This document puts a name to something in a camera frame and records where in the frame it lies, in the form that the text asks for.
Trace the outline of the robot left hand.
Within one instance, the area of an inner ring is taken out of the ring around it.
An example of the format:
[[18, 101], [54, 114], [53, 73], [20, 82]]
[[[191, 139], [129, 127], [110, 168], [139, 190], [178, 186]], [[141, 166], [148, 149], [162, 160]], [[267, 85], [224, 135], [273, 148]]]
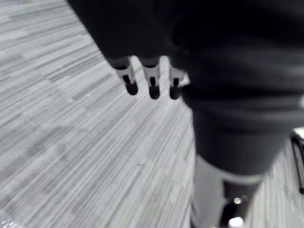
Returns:
[[266, 173], [304, 124], [301, 0], [70, 0], [128, 92], [131, 56], [157, 98], [157, 66], [170, 61], [170, 95], [192, 110], [192, 228], [246, 219]]

